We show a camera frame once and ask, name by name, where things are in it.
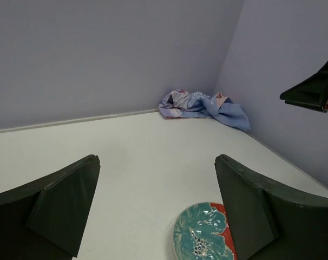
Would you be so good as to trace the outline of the blue princess print cloth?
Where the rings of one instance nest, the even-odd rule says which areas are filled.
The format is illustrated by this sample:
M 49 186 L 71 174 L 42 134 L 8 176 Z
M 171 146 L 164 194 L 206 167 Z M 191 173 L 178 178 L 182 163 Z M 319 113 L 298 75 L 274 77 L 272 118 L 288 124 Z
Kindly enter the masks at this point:
M 251 130 L 249 119 L 242 107 L 221 93 L 209 96 L 202 92 L 174 90 L 161 100 L 158 111 L 165 119 L 215 119 L 223 125 L 244 132 Z

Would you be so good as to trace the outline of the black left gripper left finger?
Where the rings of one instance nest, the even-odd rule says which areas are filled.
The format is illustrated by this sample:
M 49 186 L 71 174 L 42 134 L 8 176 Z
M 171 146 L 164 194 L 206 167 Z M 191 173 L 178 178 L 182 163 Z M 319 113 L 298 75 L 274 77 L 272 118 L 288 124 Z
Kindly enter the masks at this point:
M 100 168 L 88 155 L 0 193 L 0 259 L 77 257 Z

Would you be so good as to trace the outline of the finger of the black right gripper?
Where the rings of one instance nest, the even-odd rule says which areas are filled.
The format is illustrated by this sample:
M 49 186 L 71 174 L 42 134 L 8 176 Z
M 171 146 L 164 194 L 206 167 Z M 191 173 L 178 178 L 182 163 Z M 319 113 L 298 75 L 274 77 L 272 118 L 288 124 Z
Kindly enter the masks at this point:
M 281 93 L 286 104 L 312 111 L 328 112 L 328 61 L 315 74 Z

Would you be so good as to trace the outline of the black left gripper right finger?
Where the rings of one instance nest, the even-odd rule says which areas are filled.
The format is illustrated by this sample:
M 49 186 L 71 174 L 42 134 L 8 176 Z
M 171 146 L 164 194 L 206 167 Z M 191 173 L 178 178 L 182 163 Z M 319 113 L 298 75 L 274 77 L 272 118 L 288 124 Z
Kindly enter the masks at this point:
M 238 259 L 328 259 L 328 198 L 222 154 L 215 170 Z

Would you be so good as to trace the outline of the red and teal plate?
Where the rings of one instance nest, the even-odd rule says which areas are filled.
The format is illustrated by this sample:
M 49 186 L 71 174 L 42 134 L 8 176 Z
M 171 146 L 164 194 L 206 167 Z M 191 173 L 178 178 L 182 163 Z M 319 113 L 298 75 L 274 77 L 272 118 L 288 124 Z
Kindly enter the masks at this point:
M 173 229 L 177 259 L 237 259 L 223 204 L 203 202 L 184 209 Z

